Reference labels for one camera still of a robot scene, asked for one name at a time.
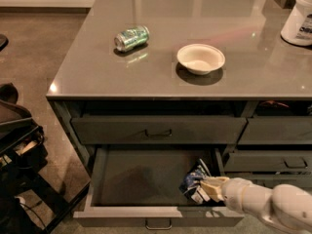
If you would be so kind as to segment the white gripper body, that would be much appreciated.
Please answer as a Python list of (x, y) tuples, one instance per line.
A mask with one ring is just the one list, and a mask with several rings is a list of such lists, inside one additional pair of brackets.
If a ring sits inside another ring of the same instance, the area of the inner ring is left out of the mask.
[(225, 206), (237, 213), (267, 216), (270, 213), (272, 190), (250, 180), (230, 178), (221, 186)]

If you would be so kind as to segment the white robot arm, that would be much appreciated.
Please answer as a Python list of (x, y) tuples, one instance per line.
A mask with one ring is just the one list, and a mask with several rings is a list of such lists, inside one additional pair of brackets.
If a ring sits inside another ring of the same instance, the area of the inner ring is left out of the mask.
[(290, 184), (273, 189), (242, 178), (208, 176), (200, 181), (214, 201), (240, 214), (252, 215), (283, 234), (312, 233), (312, 195)]

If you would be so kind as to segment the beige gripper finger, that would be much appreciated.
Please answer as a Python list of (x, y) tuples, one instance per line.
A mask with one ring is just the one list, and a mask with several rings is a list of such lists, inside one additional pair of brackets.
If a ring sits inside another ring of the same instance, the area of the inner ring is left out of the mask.
[(227, 176), (209, 176), (205, 179), (205, 182), (208, 184), (223, 184), (229, 179)]
[(215, 202), (223, 200), (221, 186), (219, 184), (206, 183), (202, 181), (201, 186), (203, 190), (209, 195), (209, 197)]

